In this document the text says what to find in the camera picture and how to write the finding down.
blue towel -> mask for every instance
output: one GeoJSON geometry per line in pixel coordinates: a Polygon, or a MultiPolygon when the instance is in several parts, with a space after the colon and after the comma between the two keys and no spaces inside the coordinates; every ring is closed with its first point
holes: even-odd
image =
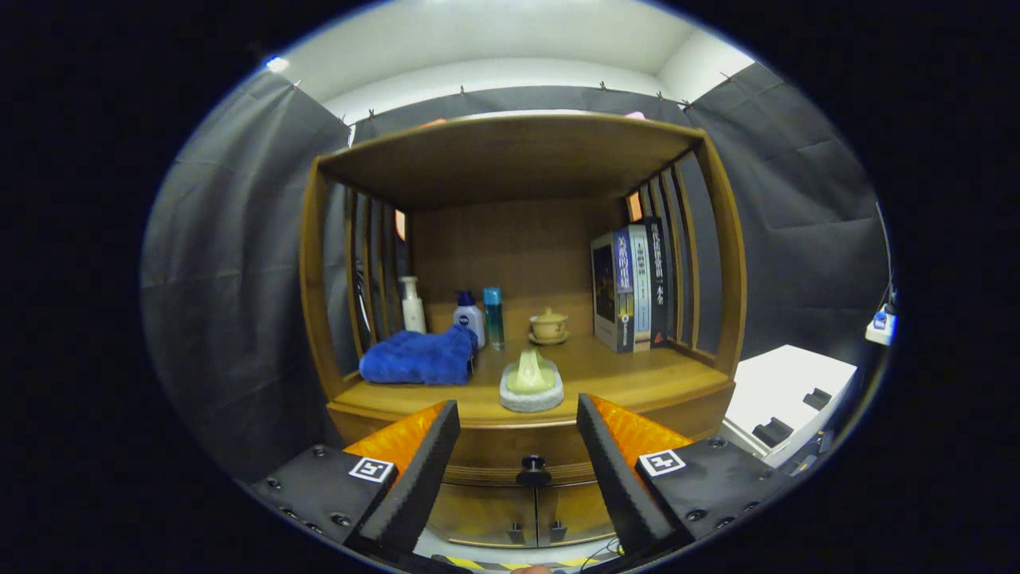
{"type": "Polygon", "coordinates": [[[463,325],[453,325],[442,335],[400,331],[369,349],[358,368],[373,383],[466,385],[477,341],[463,325]]]}

saucer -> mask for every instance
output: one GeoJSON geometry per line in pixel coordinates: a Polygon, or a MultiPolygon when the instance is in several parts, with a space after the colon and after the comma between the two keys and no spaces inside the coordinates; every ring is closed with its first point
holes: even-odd
{"type": "Polygon", "coordinates": [[[567,341],[567,337],[569,337],[569,336],[570,336],[570,331],[567,331],[567,332],[563,333],[562,336],[559,336],[559,337],[557,337],[555,340],[542,341],[542,340],[536,338],[534,333],[528,333],[527,334],[528,341],[530,341],[532,344],[534,344],[537,346],[558,346],[558,345],[562,344],[563,342],[567,341]]]}

white ceiling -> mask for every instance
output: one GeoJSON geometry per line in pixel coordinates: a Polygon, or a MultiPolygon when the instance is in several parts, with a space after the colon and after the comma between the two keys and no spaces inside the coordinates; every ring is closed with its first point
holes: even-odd
{"type": "Polygon", "coordinates": [[[636,0],[394,0],[283,54],[318,101],[386,77],[487,58],[558,58],[655,75],[695,28],[636,0]]]}

cabinet top panel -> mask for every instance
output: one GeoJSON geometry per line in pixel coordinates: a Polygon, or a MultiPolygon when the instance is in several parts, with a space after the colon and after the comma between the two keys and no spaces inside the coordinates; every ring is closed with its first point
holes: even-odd
{"type": "Polygon", "coordinates": [[[705,133],[603,113],[451,119],[318,159],[323,174],[414,211],[520,199],[622,197],[705,133]]]}

white lotion bottle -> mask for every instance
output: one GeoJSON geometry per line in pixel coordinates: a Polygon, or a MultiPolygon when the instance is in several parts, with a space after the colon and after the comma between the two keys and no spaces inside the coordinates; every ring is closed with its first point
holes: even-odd
{"type": "Polygon", "coordinates": [[[486,347],[486,324],[482,323],[481,310],[474,305],[470,292],[457,292],[457,311],[453,312],[453,324],[463,325],[478,336],[474,349],[486,347]]]}
{"type": "Polygon", "coordinates": [[[425,309],[418,297],[418,277],[405,274],[400,277],[404,283],[404,299],[400,302],[404,310],[404,329],[416,333],[425,332],[425,309]]]}

